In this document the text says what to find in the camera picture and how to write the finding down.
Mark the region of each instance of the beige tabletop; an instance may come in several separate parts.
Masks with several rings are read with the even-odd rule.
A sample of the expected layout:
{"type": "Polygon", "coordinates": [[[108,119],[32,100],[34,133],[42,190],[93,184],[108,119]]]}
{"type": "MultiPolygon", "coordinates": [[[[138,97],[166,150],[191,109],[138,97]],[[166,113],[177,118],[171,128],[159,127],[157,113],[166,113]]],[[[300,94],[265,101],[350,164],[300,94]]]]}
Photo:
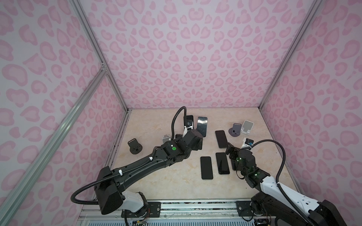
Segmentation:
{"type": "MultiPolygon", "coordinates": [[[[150,109],[133,110],[127,124],[124,137],[118,150],[113,168],[128,165],[152,153],[154,146],[162,144],[161,138],[165,134],[171,134],[171,121],[177,109],[150,109]],[[136,138],[143,146],[139,154],[130,153],[128,141],[136,138]]],[[[231,168],[230,174],[219,175],[215,153],[225,152],[218,147],[215,131],[224,130],[228,142],[235,147],[241,147],[243,138],[253,139],[255,142],[272,139],[268,128],[258,108],[188,108],[187,115],[194,116],[197,123],[199,116],[207,117],[207,134],[203,139],[202,150],[192,151],[188,159],[173,164],[170,167],[157,170],[142,178],[128,190],[142,192],[147,199],[222,199],[222,198],[251,198],[258,191],[250,188],[245,180],[240,180],[236,172],[231,168]],[[243,123],[244,120],[254,122],[250,135],[241,134],[232,137],[228,130],[234,123],[243,123]],[[212,180],[201,179],[200,157],[210,156],[212,163],[212,180]]],[[[183,111],[175,123],[175,133],[183,132],[183,111]]],[[[276,176],[282,158],[275,144],[261,143],[252,150],[257,166],[276,176]]],[[[280,176],[280,182],[295,189],[292,179],[284,167],[280,176]]]]}

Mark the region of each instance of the pink heart pattern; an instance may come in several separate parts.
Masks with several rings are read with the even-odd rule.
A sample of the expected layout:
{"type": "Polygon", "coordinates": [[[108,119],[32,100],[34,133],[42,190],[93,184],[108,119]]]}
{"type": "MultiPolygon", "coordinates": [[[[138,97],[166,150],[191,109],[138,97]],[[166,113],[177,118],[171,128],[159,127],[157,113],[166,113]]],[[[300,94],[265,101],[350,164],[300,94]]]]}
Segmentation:
{"type": "Polygon", "coordinates": [[[127,106],[153,108],[258,106],[311,1],[81,3],[127,106]]]}
{"type": "Polygon", "coordinates": [[[262,109],[303,192],[351,226],[362,220],[361,10],[326,1],[262,109]]]}
{"type": "MultiPolygon", "coordinates": [[[[4,1],[1,5],[0,80],[5,86],[0,93],[0,205],[100,69],[67,0],[4,1]]],[[[136,50],[131,53],[137,56],[136,50]]],[[[62,206],[63,202],[74,188],[86,183],[86,178],[94,180],[105,161],[101,152],[109,151],[123,115],[107,79],[101,87],[103,93],[92,97],[97,106],[87,105],[11,225],[73,224],[80,206],[70,211],[70,206],[62,206]],[[102,115],[105,109],[107,117],[95,122],[90,109],[96,115],[102,115]],[[102,123],[99,135],[90,140],[89,132],[96,125],[101,128],[102,123]],[[94,150],[90,149],[93,141],[94,150]],[[87,148],[89,155],[96,154],[96,158],[88,158],[80,151],[87,148]],[[76,163],[82,166],[87,159],[91,163],[89,170],[80,168],[79,175],[71,178],[70,169],[76,163]]]]}
{"type": "MultiPolygon", "coordinates": [[[[34,194],[34,199],[38,201],[34,202],[30,196],[14,216],[20,225],[35,221],[44,225],[72,225],[77,220],[76,213],[80,212],[81,206],[72,205],[70,195],[78,187],[96,180],[107,160],[123,115],[111,84],[104,78],[29,193],[34,194]],[[91,117],[90,114],[101,115],[102,120],[95,122],[94,116],[91,117]],[[92,137],[92,142],[83,142],[85,137],[92,137]]],[[[0,146],[0,161],[11,159],[12,155],[9,153],[15,145],[9,141],[0,146]]],[[[38,152],[35,145],[26,147],[17,156],[18,162],[31,163],[38,152]]],[[[11,190],[24,173],[23,169],[11,172],[2,182],[1,188],[11,190]]],[[[79,197],[89,200],[93,195],[94,191],[89,190],[79,197]]]]}

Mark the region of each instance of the wallpaper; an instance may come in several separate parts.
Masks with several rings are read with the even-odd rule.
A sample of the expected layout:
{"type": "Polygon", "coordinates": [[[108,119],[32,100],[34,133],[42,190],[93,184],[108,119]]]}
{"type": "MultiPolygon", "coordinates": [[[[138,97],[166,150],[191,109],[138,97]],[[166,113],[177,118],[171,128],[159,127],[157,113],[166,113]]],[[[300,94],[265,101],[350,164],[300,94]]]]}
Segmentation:
{"type": "Polygon", "coordinates": [[[362,221],[361,1],[328,0],[262,114],[305,194],[362,221]]]}
{"type": "MultiPolygon", "coordinates": [[[[70,226],[83,205],[70,196],[97,179],[124,113],[105,77],[14,216],[12,226],[70,226]]],[[[77,197],[91,200],[93,189],[77,197]]]]}
{"type": "Polygon", "coordinates": [[[312,0],[81,0],[130,108],[258,106],[312,0]]]}
{"type": "Polygon", "coordinates": [[[0,1],[0,205],[99,68],[67,0],[0,1]]]}

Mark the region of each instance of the tabletop surface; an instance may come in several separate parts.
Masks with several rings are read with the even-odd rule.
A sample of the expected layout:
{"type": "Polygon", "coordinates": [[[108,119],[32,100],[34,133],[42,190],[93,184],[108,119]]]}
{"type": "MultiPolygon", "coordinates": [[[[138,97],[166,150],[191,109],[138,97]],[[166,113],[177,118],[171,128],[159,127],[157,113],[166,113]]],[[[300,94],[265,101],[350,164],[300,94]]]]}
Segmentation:
{"type": "MultiPolygon", "coordinates": [[[[162,144],[162,137],[171,134],[171,121],[177,109],[150,109],[132,110],[122,142],[113,162],[113,168],[126,166],[152,153],[154,146],[162,144]],[[136,138],[143,146],[140,153],[133,155],[127,144],[136,138]]],[[[183,111],[175,123],[175,134],[183,133],[183,111]]],[[[257,189],[250,188],[245,180],[240,180],[231,168],[230,174],[219,175],[216,163],[217,152],[225,152],[218,147],[215,131],[224,130],[228,142],[235,147],[241,147],[243,138],[247,137],[254,142],[272,139],[270,132],[258,108],[188,108],[187,115],[194,116],[195,127],[199,116],[207,117],[207,133],[203,138],[202,150],[192,151],[188,159],[157,170],[131,185],[128,190],[142,192],[150,199],[223,199],[223,198],[251,198],[257,189]],[[241,134],[232,137],[228,130],[234,123],[243,123],[248,120],[254,123],[250,135],[241,134]],[[200,157],[210,156],[212,163],[212,180],[201,179],[200,157]]],[[[282,162],[281,155],[275,144],[261,143],[252,150],[257,166],[276,176],[282,162]]],[[[280,182],[296,190],[293,181],[284,167],[279,178],[280,182]]]]}

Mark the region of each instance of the diagonal metal bar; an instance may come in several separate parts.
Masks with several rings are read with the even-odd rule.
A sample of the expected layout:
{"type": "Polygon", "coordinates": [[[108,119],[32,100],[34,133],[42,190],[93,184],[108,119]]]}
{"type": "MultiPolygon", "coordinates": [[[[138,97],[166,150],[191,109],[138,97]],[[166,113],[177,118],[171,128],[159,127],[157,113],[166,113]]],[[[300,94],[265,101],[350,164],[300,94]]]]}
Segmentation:
{"type": "Polygon", "coordinates": [[[293,57],[293,54],[297,50],[305,33],[307,32],[308,28],[310,27],[314,18],[316,17],[317,12],[322,8],[321,6],[322,6],[323,2],[324,2],[324,0],[314,0],[313,1],[312,6],[309,8],[306,17],[304,18],[295,38],[293,39],[292,44],[290,45],[290,47],[287,51],[287,54],[285,55],[283,61],[281,62],[277,72],[275,73],[275,76],[274,76],[273,80],[271,81],[268,89],[266,90],[265,95],[260,102],[259,109],[262,109],[265,106],[265,104],[267,103],[279,78],[282,77],[285,67],[289,63],[290,59],[293,57]]]}
{"type": "MultiPolygon", "coordinates": [[[[90,44],[93,46],[94,52],[97,55],[100,63],[102,64],[103,68],[105,70],[109,70],[109,66],[107,64],[107,61],[103,55],[103,52],[97,42],[96,36],[94,35],[94,32],[90,26],[90,23],[88,22],[87,16],[85,14],[85,11],[83,9],[82,4],[80,3],[79,0],[69,0],[70,4],[73,6],[74,12],[75,14],[78,16],[78,19],[90,41],[90,44]]],[[[114,92],[116,93],[116,96],[119,100],[119,102],[122,104],[123,110],[125,112],[128,111],[127,105],[122,97],[121,91],[119,90],[119,87],[114,79],[114,76],[112,74],[112,72],[109,70],[109,74],[107,75],[108,79],[112,85],[112,89],[114,90],[114,92]]]]}
{"type": "Polygon", "coordinates": [[[6,226],[11,221],[106,74],[107,72],[105,70],[100,70],[97,73],[91,84],[86,88],[77,102],[75,102],[67,116],[65,116],[63,122],[52,135],[48,143],[43,147],[37,158],[27,169],[19,183],[10,192],[0,208],[0,226],[6,226]]]}

